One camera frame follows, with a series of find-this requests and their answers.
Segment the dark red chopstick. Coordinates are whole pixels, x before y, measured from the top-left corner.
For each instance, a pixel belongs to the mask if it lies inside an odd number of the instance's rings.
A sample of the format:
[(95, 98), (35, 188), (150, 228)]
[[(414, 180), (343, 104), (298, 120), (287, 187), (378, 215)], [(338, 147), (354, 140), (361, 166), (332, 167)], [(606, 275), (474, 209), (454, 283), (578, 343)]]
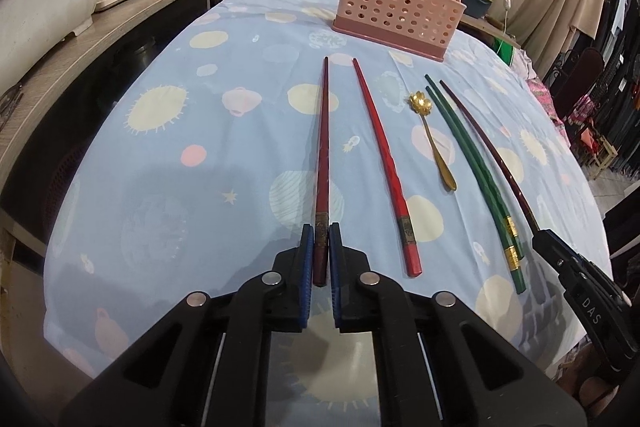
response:
[(319, 147), (316, 185), (316, 217), (314, 217), (314, 285), (326, 285), (326, 267), (328, 266), (328, 233), (330, 207), (329, 179), (329, 57), (325, 57), (322, 65), (322, 83), (320, 96)]

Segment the bright red chopstick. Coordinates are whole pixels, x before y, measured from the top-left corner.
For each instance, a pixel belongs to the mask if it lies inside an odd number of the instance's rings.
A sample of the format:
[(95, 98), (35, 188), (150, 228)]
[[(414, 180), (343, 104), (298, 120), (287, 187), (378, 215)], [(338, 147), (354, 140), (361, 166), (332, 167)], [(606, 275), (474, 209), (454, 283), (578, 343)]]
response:
[(354, 66), (356, 72), (363, 102), (367, 109), (376, 145), (378, 146), (378, 153), (380, 153), (381, 156), (385, 180), (388, 191), (390, 191), (390, 200), (392, 201), (394, 215), (397, 221), (406, 271), (408, 277), (420, 277), (422, 274), (422, 265), (418, 244), (416, 243), (416, 236), (414, 235), (408, 205), (404, 193), (402, 193), (402, 186), (396, 171), (395, 161), (392, 153), (390, 153), (390, 144), (388, 144), (386, 139), (386, 134), (368, 88), (366, 78), (364, 78), (363, 71), (356, 58), (352, 60), (352, 66)]

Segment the maroon chopstick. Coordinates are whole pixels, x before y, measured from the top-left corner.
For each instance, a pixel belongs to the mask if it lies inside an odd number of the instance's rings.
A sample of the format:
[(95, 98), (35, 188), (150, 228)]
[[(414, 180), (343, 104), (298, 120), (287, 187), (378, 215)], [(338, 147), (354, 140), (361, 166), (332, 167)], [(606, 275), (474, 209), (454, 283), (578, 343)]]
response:
[(509, 184), (510, 189), (518, 202), (518, 205), (521, 208), (521, 212), (524, 215), (524, 218), (532, 231), (533, 234), (536, 234), (540, 230), (540, 226), (536, 220), (532, 207), (530, 207), (524, 193), (521, 190), (521, 187), (518, 185), (518, 181), (515, 180), (510, 168), (506, 165), (506, 162), (503, 160), (502, 156), (499, 154), (498, 150), (495, 148), (495, 145), (491, 143), (489, 136), (486, 134), (484, 129), (480, 127), (480, 124), (473, 117), (469, 109), (467, 109), (460, 98), (454, 94), (447, 85), (444, 80), (440, 80), (439, 84), (444, 88), (447, 94), (454, 100), (454, 103), (460, 108), (462, 114), (465, 116), (466, 120), (469, 121), (470, 125), (475, 130), (476, 134), (480, 137), (485, 147), (487, 148), (489, 154), (492, 158), (494, 158), (495, 163), (498, 165), (500, 171), (502, 172), (503, 178), (506, 179), (506, 183)]

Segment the light blue patterned tablecloth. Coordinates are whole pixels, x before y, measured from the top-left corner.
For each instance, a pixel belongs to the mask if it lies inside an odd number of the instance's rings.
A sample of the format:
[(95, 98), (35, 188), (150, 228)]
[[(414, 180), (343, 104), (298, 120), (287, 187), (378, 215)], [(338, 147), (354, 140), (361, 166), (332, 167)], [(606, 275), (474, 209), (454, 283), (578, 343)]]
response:
[[(338, 0), (224, 0), (175, 38), (91, 143), (44, 268), (47, 340), (91, 378), (64, 426), (583, 426), (548, 369), (584, 335), (469, 109), (541, 228), (608, 269), (600, 212), (524, 79), (483, 43), (441, 62), (333, 31)], [(314, 228), (329, 57), (329, 227), (342, 321), (298, 247)], [(408, 277), (366, 78), (408, 205)], [(474, 173), (425, 89), (451, 104), (494, 178), (523, 259), (506, 257)], [(457, 182), (442, 184), (409, 94)]]

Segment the gold flower spoon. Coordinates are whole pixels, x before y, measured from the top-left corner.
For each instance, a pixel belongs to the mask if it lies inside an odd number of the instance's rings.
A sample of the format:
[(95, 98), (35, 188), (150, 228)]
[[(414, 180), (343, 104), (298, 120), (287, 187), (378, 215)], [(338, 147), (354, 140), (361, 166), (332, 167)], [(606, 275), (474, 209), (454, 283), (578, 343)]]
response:
[(429, 98), (427, 98), (426, 94), (422, 91), (416, 91), (409, 94), (408, 104), (416, 115), (419, 115), (423, 124), (423, 128), (425, 130), (425, 134), (428, 140), (428, 143), (431, 145), (432, 154), (434, 157), (435, 164), (437, 166), (440, 179), (442, 179), (442, 184), (446, 186), (446, 189), (450, 192), (454, 192), (457, 190), (457, 182), (454, 179), (449, 167), (442, 157), (440, 150), (437, 147), (436, 141), (434, 139), (434, 135), (426, 117), (431, 114), (432, 110), (432, 102)]

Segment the pink perforated utensil holder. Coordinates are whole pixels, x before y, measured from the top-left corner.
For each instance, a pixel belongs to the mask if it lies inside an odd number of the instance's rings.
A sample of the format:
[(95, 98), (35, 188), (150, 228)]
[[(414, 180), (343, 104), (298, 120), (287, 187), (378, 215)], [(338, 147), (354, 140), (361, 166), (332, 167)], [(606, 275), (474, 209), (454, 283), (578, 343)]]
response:
[(462, 0), (340, 0), (332, 28), (441, 62), (464, 11)]

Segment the white plastic tub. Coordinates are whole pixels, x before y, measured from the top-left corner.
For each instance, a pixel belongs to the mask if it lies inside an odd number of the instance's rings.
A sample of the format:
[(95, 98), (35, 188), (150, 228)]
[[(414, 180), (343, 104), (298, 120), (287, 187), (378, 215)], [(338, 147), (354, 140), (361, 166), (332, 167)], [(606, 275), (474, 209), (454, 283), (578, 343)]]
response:
[(1, 90), (17, 84), (43, 55), (92, 24), (98, 0), (1, 0)]

